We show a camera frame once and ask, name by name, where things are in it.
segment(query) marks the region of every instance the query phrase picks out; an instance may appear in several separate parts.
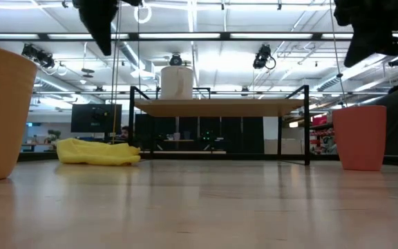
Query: wooden tabletop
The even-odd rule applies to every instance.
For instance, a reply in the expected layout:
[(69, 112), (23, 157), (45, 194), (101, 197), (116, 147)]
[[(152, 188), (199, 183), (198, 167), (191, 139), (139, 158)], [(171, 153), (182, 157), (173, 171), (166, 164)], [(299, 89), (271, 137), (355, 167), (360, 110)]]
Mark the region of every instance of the wooden tabletop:
[(153, 117), (276, 117), (303, 106), (303, 100), (136, 100)]

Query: tan cup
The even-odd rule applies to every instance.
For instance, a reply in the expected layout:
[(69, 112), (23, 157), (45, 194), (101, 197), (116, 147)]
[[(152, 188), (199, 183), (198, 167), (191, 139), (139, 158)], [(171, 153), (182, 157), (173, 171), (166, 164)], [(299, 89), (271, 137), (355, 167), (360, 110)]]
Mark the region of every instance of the tan cup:
[(0, 49), (0, 179), (17, 163), (36, 72), (35, 63)]

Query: monitor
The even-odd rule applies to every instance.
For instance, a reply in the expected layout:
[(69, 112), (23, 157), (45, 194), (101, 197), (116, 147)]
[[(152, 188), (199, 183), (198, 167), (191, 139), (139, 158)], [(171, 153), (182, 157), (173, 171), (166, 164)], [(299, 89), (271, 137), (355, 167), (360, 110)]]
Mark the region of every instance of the monitor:
[(122, 105), (74, 104), (72, 107), (71, 132), (110, 133), (115, 120), (116, 132), (121, 130)]

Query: wooden floor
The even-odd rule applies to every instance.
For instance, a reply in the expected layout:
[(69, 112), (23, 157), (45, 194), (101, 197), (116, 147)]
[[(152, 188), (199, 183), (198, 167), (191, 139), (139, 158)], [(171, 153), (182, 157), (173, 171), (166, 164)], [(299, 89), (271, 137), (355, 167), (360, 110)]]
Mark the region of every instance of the wooden floor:
[(21, 163), (0, 181), (0, 248), (398, 249), (398, 167)]

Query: white cylinder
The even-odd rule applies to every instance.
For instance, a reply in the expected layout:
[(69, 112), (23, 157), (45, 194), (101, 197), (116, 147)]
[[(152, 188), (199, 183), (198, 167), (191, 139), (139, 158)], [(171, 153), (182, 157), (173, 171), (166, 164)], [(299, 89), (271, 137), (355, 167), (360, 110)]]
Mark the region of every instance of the white cylinder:
[(161, 100), (193, 99), (193, 70), (185, 66), (167, 66), (160, 73)]

